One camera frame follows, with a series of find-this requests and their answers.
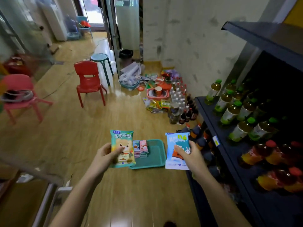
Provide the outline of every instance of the snack bag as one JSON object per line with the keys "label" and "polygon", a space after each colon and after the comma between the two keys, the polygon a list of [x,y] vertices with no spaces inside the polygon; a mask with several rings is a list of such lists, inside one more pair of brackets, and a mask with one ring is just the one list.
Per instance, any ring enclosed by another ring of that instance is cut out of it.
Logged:
{"label": "snack bag", "polygon": [[136,164],[134,160],[134,147],[132,136],[134,131],[119,131],[111,130],[112,135],[112,151],[119,147],[123,147],[124,150],[118,155],[117,159],[114,160],[114,164],[111,167],[119,168],[125,166],[134,166]]}
{"label": "snack bag", "polygon": [[174,149],[174,145],[178,145],[186,153],[190,154],[189,133],[165,133],[165,135],[167,136],[167,159],[165,161],[165,168],[189,170],[182,156]]}

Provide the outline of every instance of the green plastic tray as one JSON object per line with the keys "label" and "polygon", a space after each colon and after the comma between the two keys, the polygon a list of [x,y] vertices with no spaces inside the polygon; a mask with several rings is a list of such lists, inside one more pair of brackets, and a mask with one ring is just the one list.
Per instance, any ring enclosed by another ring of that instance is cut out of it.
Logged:
{"label": "green plastic tray", "polygon": [[147,140],[149,154],[146,158],[137,158],[136,165],[129,166],[131,169],[161,167],[165,165],[166,153],[164,143],[160,139]]}

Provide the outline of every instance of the red bottle cap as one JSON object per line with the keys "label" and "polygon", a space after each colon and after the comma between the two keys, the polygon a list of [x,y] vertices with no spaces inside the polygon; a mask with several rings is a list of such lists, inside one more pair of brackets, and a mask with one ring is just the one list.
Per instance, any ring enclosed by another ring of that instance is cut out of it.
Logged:
{"label": "red bottle cap", "polygon": [[289,172],[290,172],[290,174],[292,174],[294,176],[301,176],[301,175],[303,175],[303,172],[299,168],[296,168],[296,167],[289,168]]}
{"label": "red bottle cap", "polygon": [[265,145],[267,145],[268,147],[276,147],[277,144],[275,143],[275,141],[272,140],[268,140]]}
{"label": "red bottle cap", "polygon": [[300,142],[297,142],[297,141],[292,141],[290,144],[294,147],[297,147],[297,148],[303,148],[303,143],[300,143]]}

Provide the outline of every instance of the wooden floor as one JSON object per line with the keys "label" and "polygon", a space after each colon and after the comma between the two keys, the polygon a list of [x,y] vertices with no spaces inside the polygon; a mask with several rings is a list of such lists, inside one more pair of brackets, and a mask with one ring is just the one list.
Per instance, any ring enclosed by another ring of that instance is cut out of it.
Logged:
{"label": "wooden floor", "polygon": [[[104,34],[94,33],[94,37]],[[136,140],[161,139],[166,148],[165,132],[182,128],[171,125],[167,114],[147,111],[142,101],[146,94],[121,88],[116,74],[105,96],[106,106],[100,93],[89,93],[82,95],[81,108],[73,64],[93,53],[95,44],[86,38],[63,43],[55,58],[65,61],[64,65],[52,66],[36,83],[37,94],[54,102],[50,107],[39,105],[42,123],[32,109],[15,112],[14,126],[6,113],[0,114],[1,149],[65,182],[72,175],[71,185],[83,176],[96,150],[111,141],[110,129],[134,130]],[[159,70],[146,67],[146,73]],[[151,227],[163,226],[167,220],[178,227],[200,226],[185,171],[119,168],[105,173],[84,222],[86,226]]]}

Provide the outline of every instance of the blue stool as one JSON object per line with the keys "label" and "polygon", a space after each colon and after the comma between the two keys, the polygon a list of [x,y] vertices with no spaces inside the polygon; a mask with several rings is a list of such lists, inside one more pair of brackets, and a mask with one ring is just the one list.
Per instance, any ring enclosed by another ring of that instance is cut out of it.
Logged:
{"label": "blue stool", "polygon": [[109,83],[109,80],[108,80],[108,76],[107,76],[107,72],[106,72],[106,68],[105,68],[105,61],[106,60],[108,62],[109,68],[111,69],[112,76],[113,76],[114,74],[113,74],[111,63],[109,62],[108,55],[106,55],[104,53],[96,53],[96,54],[93,54],[91,56],[91,61],[100,62],[102,64],[107,84],[108,84],[108,86],[110,86],[110,83]]}

